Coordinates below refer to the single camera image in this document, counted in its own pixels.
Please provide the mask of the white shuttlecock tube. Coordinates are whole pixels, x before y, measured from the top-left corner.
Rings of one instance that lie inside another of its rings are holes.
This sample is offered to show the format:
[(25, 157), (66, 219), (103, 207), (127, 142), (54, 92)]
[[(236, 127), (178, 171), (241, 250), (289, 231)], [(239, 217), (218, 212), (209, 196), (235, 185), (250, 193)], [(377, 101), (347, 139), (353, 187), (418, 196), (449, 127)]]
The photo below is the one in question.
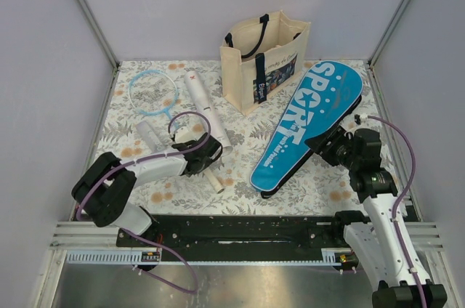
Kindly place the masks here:
[(200, 74), (195, 70), (188, 71), (184, 75), (184, 80), (187, 91), (196, 109), (209, 120), (212, 136), (222, 144), (223, 154), (231, 154), (233, 146), (226, 134), (213, 102), (209, 98), (206, 87), (203, 85)]

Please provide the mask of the clear plastic tube cap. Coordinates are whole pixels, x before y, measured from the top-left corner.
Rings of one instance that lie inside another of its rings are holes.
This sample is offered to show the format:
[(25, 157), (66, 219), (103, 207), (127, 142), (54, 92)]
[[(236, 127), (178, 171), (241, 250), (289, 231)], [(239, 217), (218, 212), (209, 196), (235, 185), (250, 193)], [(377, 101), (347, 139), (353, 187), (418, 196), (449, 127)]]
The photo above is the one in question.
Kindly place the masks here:
[(165, 145), (159, 139), (154, 128), (147, 121), (139, 122), (136, 125), (136, 130), (150, 149), (150, 155), (167, 155), (172, 151), (170, 146)]

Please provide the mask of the blue racket cover bag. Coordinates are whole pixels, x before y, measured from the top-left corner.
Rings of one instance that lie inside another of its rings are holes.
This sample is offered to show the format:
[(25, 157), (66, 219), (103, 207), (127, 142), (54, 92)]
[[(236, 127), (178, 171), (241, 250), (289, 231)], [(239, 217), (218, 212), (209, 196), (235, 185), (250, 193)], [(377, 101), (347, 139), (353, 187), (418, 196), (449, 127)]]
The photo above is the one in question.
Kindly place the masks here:
[(338, 125), (362, 92), (362, 76), (342, 62), (319, 61), (302, 76), (250, 176), (262, 198), (272, 197), (302, 167), (312, 155), (306, 141)]

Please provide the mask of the light blue racket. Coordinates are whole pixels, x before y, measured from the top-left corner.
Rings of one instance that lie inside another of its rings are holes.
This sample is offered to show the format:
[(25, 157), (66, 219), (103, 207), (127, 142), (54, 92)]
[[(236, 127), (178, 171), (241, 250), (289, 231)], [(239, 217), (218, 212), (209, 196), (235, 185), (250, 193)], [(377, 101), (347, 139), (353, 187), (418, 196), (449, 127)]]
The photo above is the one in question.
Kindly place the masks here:
[[(144, 70), (138, 73), (129, 82), (128, 98), (136, 113), (144, 116), (165, 115), (169, 120), (171, 136), (173, 139), (175, 131), (182, 127), (171, 113), (172, 108), (179, 99), (179, 88), (168, 75), (160, 70)], [(211, 132), (209, 120), (196, 109), (201, 125), (200, 131), (194, 131), (198, 138), (205, 131)]]

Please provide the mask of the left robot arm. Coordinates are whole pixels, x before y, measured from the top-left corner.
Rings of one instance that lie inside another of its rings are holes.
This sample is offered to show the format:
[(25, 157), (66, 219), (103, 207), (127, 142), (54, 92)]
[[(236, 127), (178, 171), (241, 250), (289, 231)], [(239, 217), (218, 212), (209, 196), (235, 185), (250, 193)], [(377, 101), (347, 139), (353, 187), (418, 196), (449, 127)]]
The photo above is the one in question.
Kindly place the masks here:
[(150, 246), (158, 230), (147, 211), (129, 202), (133, 189), (166, 177), (199, 174), (222, 151), (222, 144), (205, 133), (135, 161), (123, 162), (112, 152), (103, 153), (71, 191), (79, 204), (76, 216), (85, 212), (97, 227), (115, 225), (132, 233), (141, 246)]

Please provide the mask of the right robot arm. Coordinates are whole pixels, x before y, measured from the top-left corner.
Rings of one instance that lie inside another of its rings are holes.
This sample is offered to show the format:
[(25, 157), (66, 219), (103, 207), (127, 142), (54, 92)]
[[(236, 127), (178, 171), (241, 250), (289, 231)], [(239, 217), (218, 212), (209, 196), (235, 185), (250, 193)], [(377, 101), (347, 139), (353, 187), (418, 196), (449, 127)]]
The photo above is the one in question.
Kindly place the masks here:
[(372, 129), (350, 134), (339, 126), (305, 143), (326, 163), (348, 170), (350, 186), (367, 213), (336, 213), (331, 238), (338, 246), (350, 246), (362, 264), (373, 307), (444, 307), (446, 290), (421, 263), (400, 210), (402, 198), (381, 165), (380, 134)]

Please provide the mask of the beige canvas tote bag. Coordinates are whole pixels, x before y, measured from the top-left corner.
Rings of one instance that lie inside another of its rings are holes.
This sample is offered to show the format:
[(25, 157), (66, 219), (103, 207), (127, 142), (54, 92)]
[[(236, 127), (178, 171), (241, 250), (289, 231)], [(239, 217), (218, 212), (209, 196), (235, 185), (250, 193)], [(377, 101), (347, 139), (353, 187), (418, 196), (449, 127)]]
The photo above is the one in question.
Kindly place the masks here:
[(223, 97), (247, 116), (297, 79), (310, 29), (283, 11), (234, 25), (220, 47)]

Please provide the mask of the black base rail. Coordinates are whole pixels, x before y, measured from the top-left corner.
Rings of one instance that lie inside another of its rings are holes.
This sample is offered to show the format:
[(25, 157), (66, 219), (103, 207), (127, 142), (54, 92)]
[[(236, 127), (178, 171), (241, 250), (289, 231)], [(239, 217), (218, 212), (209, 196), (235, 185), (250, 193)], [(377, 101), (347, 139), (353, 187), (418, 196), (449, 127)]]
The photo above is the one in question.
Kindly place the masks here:
[(157, 215), (144, 237), (194, 265), (309, 264), (324, 251), (353, 254), (340, 217)]

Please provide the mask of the aluminium frame post right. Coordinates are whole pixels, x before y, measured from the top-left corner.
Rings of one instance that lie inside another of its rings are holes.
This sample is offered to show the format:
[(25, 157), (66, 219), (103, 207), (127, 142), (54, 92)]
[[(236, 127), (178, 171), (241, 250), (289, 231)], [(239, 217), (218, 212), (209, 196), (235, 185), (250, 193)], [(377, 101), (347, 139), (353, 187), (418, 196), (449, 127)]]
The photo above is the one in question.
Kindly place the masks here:
[(397, 26), (403, 18), (403, 15), (406, 13), (409, 8), (412, 0), (400, 0), (400, 3), (397, 5), (397, 8), (389, 20), (387, 27), (385, 28), (378, 44), (376, 45), (373, 53), (368, 58), (368, 65), (373, 68), (374, 65), (379, 60), (381, 53), (384, 51), (385, 47), (389, 43), (392, 35), (396, 31)]

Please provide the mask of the aluminium frame post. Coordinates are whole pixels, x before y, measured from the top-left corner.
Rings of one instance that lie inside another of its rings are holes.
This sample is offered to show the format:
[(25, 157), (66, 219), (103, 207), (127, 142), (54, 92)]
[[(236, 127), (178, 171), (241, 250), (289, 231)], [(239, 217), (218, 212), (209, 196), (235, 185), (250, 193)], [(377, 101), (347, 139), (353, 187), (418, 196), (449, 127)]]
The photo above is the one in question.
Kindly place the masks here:
[(384, 51), (385, 47), (389, 43), (392, 35), (396, 31), (397, 26), (403, 18), (403, 15), (406, 13), (409, 8), (412, 0), (400, 0), (400, 3), (397, 5), (397, 8), (389, 20), (387, 27), (385, 28), (378, 44), (376, 45), (373, 53), (368, 58), (368, 65), (373, 68), (374, 65), (379, 60), (381, 53)]
[(116, 57), (114, 51), (108, 43), (108, 40), (106, 39), (105, 34), (103, 33), (99, 23), (97, 22), (97, 19), (94, 16), (94, 13), (91, 7), (89, 6), (88, 1), (76, 0), (76, 3), (81, 12), (83, 13), (84, 19), (86, 20), (87, 25), (89, 26), (91, 32), (96, 38), (97, 43), (100, 45), (102, 52), (106, 56), (107, 61), (111, 65), (112, 69), (117, 70), (120, 65), (120, 62), (118, 61), (118, 58)]

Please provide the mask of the aluminium frame post left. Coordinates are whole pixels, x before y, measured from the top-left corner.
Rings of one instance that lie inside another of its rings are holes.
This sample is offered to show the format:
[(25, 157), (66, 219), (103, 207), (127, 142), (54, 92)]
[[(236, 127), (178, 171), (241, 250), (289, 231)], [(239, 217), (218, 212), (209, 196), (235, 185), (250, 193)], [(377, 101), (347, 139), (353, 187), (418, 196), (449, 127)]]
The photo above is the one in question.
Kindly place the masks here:
[(108, 43), (108, 40), (106, 39), (105, 34), (103, 33), (99, 23), (97, 22), (97, 19), (94, 16), (94, 13), (91, 7), (89, 6), (88, 1), (76, 0), (76, 3), (81, 12), (83, 13), (84, 19), (86, 20), (87, 25), (89, 26), (91, 32), (96, 38), (97, 43), (100, 45), (102, 52), (106, 56), (107, 61), (111, 65), (112, 69), (117, 70), (120, 65), (120, 62), (118, 61), (118, 58), (116, 57), (114, 51)]

